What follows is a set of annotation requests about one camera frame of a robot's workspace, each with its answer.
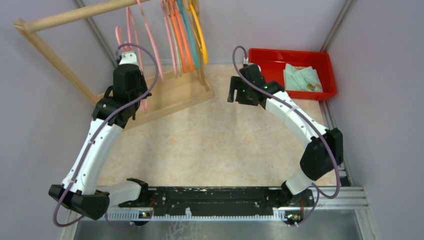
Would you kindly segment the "folded mint cloth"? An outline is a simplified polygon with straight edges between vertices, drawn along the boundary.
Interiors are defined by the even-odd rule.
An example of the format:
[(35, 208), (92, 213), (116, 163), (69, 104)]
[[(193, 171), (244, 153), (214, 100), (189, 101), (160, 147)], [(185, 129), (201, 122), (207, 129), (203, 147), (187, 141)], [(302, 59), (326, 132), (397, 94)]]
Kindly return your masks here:
[(283, 70), (283, 78), (284, 88), (287, 91), (323, 92), (318, 72), (312, 66), (293, 66), (287, 63)]

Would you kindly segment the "yellow thin hanger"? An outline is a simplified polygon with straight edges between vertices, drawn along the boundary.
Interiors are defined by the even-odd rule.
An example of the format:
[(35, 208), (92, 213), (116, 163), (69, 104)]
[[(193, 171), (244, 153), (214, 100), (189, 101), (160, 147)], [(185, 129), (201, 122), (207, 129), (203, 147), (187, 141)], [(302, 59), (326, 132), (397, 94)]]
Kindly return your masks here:
[(196, 38), (196, 41), (197, 41), (197, 44), (198, 44), (198, 47), (199, 47), (200, 54), (201, 54), (202, 59), (203, 59), (203, 63), (205, 65), (207, 65), (209, 63), (208, 50), (207, 50), (207, 46), (206, 46), (206, 43), (205, 43), (205, 39), (204, 39), (201, 24), (200, 24), (200, 21), (199, 21), (199, 17), (198, 17), (198, 14), (197, 14), (195, 6), (194, 6), (194, 1), (188, 0), (187, 6), (188, 6), (188, 10), (191, 12), (192, 18), (194, 20), (194, 25), (195, 25), (194, 35), (195, 35), (195, 38)]

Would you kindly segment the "pink plastic hanger back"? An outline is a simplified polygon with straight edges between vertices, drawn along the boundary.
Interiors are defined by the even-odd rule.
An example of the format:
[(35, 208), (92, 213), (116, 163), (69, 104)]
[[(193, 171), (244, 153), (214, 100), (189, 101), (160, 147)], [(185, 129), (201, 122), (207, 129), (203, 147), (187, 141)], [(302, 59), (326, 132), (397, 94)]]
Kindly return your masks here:
[[(118, 45), (121, 45), (121, 44), (124, 44), (124, 43), (133, 43), (133, 44), (139, 45), (140, 40), (139, 40), (139, 36), (138, 36), (137, 24), (136, 24), (135, 17), (133, 16), (133, 13), (132, 13), (130, 7), (125, 8), (125, 14), (126, 14), (127, 41), (122, 41), (122, 38), (121, 38), (122, 28), (120, 26), (115, 27), (116, 41), (117, 41)], [(137, 56), (139, 57), (138, 58), (138, 65), (139, 65), (141, 70), (144, 70), (141, 49), (140, 48), (136, 48), (136, 49), (137, 49)], [(132, 46), (124, 46), (123, 47), (124, 52), (129, 52), (129, 51), (132, 51), (132, 50), (133, 50)], [(144, 111), (144, 113), (147, 113), (148, 112), (147, 99), (142, 99), (141, 105), (142, 105), (142, 110)]]

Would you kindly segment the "pink plastic hanger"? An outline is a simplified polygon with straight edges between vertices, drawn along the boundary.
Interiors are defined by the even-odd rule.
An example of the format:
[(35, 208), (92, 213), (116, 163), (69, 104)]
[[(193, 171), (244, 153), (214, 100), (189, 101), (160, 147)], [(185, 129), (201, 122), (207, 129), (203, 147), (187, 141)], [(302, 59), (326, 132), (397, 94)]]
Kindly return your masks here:
[[(118, 45), (121, 45), (121, 44), (124, 44), (124, 43), (133, 43), (133, 44), (139, 45), (140, 40), (139, 40), (139, 36), (138, 36), (137, 24), (136, 24), (135, 17), (133, 16), (133, 13), (132, 13), (130, 7), (125, 8), (125, 14), (126, 14), (127, 41), (122, 41), (122, 38), (121, 38), (122, 28), (120, 26), (115, 27), (116, 41), (117, 41)], [(138, 58), (138, 65), (139, 65), (141, 70), (144, 70), (141, 49), (140, 48), (136, 48), (136, 49), (137, 49), (137, 56), (139, 57)], [(132, 51), (132, 50), (133, 50), (132, 46), (124, 46), (123, 47), (124, 52), (129, 52), (129, 51)], [(144, 113), (147, 113), (148, 112), (147, 99), (142, 99), (141, 105), (142, 105), (142, 110), (144, 111)]]
[(142, 16), (142, 18), (144, 20), (144, 25), (145, 25), (147, 34), (149, 36), (149, 40), (150, 40), (152, 49), (153, 49), (155, 60), (156, 60), (157, 66), (158, 66), (158, 74), (160, 76), (161, 81), (164, 82), (165, 81), (165, 78), (164, 78), (162, 63), (161, 63), (159, 51), (158, 51), (158, 48), (157, 48), (157, 45), (156, 45), (156, 41), (155, 41), (155, 39), (153, 37), (153, 34), (151, 32), (151, 28), (150, 28), (149, 23), (148, 23), (148, 20), (146, 18), (146, 15), (145, 15), (145, 12), (144, 12), (144, 9), (143, 9), (143, 6), (142, 6), (141, 1), (140, 0), (136, 0), (136, 2), (137, 2), (137, 5), (138, 5), (138, 8), (140, 10), (141, 16)]
[(168, 15), (167, 15), (167, 12), (166, 12), (165, 1), (160, 0), (159, 3), (160, 3), (163, 19), (164, 19), (165, 29), (166, 29), (167, 38), (168, 38), (168, 44), (169, 44), (170, 53), (171, 53), (173, 74), (174, 74), (174, 77), (177, 78), (178, 77), (178, 69), (177, 69), (177, 63), (176, 63), (175, 52), (174, 52), (174, 43), (173, 43), (173, 38), (172, 38), (172, 35), (171, 35)]

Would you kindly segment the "red plastic bin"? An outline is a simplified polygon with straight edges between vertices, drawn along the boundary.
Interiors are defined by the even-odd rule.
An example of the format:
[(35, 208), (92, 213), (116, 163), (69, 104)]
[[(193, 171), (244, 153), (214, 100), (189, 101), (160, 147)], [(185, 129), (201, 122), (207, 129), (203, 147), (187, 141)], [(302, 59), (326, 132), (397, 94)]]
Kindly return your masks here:
[(329, 55), (324, 52), (282, 49), (250, 48), (248, 61), (260, 66), (266, 82), (276, 81), (285, 87), (286, 64), (294, 67), (312, 67), (317, 71), (323, 92), (288, 90), (293, 99), (328, 101), (338, 93), (334, 71)]

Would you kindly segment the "beige plastic hanger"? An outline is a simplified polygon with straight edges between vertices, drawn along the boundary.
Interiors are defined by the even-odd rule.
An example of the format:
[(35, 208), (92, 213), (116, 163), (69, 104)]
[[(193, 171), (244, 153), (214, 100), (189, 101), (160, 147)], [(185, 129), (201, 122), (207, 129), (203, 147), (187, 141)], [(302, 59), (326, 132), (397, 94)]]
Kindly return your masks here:
[(173, 41), (174, 58), (175, 58), (175, 65), (176, 65), (176, 69), (177, 69), (177, 76), (181, 77), (183, 72), (182, 72), (180, 52), (179, 52), (178, 43), (177, 43), (174, 27), (173, 27), (170, 16), (168, 16), (168, 24), (169, 24), (169, 28), (170, 28), (170, 32), (171, 32), (171, 38), (172, 38), (172, 41)]

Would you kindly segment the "teal plastic hanger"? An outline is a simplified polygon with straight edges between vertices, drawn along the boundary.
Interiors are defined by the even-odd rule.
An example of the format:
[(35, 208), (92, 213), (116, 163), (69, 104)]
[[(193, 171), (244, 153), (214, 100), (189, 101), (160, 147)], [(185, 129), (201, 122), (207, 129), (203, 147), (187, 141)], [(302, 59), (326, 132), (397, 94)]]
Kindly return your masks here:
[(184, 21), (184, 24), (186, 26), (186, 31), (188, 33), (193, 63), (194, 63), (196, 68), (199, 68), (200, 67), (200, 61), (199, 61), (199, 57), (198, 57), (198, 53), (197, 53), (197, 49), (196, 49), (196, 45), (195, 45), (194, 32), (193, 32), (193, 29), (192, 29), (192, 25), (189, 21), (189, 17), (188, 17), (186, 7), (184, 6), (184, 1), (183, 0), (177, 0), (176, 2), (177, 2), (177, 5), (178, 5), (178, 10), (183, 17), (183, 21)]

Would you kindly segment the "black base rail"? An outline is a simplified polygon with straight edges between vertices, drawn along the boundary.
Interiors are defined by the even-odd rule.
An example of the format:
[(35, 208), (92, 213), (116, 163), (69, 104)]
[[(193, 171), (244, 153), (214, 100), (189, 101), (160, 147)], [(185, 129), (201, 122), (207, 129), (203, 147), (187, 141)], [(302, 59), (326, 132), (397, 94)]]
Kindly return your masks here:
[(278, 208), (298, 211), (315, 204), (313, 192), (290, 197), (280, 187), (149, 187), (120, 208), (147, 208), (155, 217), (270, 217)]

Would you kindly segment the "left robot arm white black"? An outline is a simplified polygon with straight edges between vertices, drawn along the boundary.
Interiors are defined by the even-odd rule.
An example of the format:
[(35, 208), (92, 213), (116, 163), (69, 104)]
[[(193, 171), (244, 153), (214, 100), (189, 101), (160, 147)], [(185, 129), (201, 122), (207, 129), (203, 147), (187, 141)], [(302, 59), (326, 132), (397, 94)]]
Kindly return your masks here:
[(113, 202), (111, 188), (98, 188), (108, 154), (128, 121), (136, 118), (141, 101), (151, 96), (135, 63), (120, 63), (112, 80), (95, 105), (85, 143), (74, 165), (62, 183), (53, 184), (48, 190), (48, 195), (61, 206), (92, 220), (101, 218)]

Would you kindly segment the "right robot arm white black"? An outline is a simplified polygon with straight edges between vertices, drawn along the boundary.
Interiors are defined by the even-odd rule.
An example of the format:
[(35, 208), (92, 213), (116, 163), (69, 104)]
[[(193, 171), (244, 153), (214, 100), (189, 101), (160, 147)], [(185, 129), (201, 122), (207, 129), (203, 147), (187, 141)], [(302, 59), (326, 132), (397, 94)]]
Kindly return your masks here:
[(343, 163), (343, 134), (310, 117), (280, 83), (266, 81), (257, 64), (245, 64), (237, 73), (230, 78), (227, 101), (261, 106), (281, 120), (304, 147), (300, 169), (282, 184), (283, 203), (295, 206), (301, 200), (301, 192)]

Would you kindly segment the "wooden hanger rack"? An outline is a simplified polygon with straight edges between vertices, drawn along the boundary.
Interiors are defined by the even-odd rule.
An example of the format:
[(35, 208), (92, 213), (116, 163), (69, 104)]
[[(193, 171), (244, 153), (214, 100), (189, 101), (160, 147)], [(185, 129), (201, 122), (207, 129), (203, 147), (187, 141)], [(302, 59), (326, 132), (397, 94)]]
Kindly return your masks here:
[[(90, 91), (71, 68), (38, 35), (38, 32), (129, 7), (136, 3), (135, 0), (109, 0), (30, 22), (18, 18), (14, 20), (13, 24), (16, 30), (47, 61), (85, 95), (92, 104), (96, 104), (100, 100), (100, 96)], [(205, 76), (204, 66), (202, 64), (196, 70), (184, 73), (179, 78), (173, 78), (172, 75), (173, 73), (171, 71), (164, 73), (165, 81), (158, 82), (152, 90), (153, 95), (150, 97), (151, 105), (149, 113), (143, 113), (135, 120), (130, 120), (126, 125), (128, 129), (158, 120), (214, 97), (214, 89)]]

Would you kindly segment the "orange plastic hanger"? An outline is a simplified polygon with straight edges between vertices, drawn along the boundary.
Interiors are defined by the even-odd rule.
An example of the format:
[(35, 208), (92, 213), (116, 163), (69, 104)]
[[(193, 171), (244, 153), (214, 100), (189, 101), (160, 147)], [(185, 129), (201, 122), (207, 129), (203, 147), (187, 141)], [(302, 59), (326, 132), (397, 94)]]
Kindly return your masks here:
[(176, 19), (177, 19), (177, 23), (179, 25), (180, 28), (180, 34), (181, 34), (181, 41), (183, 42), (183, 50), (184, 50), (184, 55), (185, 55), (185, 61), (187, 63), (187, 68), (190, 71), (194, 71), (195, 70), (195, 64), (193, 62), (193, 58), (191, 55), (191, 45), (190, 45), (190, 41), (189, 41), (189, 36), (187, 33), (187, 29), (183, 20), (183, 16), (180, 14), (179, 12), (179, 8), (178, 8), (178, 4), (176, 0), (173, 0), (173, 7), (175, 10), (175, 14), (176, 14)]
[(184, 53), (181, 31), (180, 31), (180, 27), (179, 27), (179, 24), (178, 24), (178, 21), (177, 21), (177, 16), (176, 16), (176, 12), (175, 12), (175, 9), (174, 9), (173, 2), (174, 2), (173, 0), (166, 0), (166, 4), (167, 4), (167, 7), (168, 7), (168, 11), (169, 11), (169, 16), (171, 18), (171, 22), (172, 22), (172, 26), (173, 26), (173, 29), (174, 29), (176, 42), (177, 42), (182, 72), (186, 73), (188, 71), (188, 66), (187, 66), (187, 63), (186, 63), (186, 56), (185, 56), (185, 53)]

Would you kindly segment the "pink plastic hanger front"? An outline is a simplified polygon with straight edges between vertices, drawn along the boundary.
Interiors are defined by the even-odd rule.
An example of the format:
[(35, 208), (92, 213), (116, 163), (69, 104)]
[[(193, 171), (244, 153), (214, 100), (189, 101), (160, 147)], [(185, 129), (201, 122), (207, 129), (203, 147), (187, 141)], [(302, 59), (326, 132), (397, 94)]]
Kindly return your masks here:
[(172, 35), (171, 35), (168, 15), (167, 15), (167, 12), (166, 12), (165, 1), (160, 0), (159, 3), (160, 3), (163, 19), (164, 19), (165, 29), (166, 29), (167, 38), (168, 38), (168, 44), (169, 44), (170, 53), (171, 53), (173, 74), (174, 74), (174, 77), (177, 78), (178, 77), (178, 69), (177, 69), (177, 63), (176, 63), (175, 52), (174, 52), (174, 43), (173, 43), (173, 38), (172, 38)]

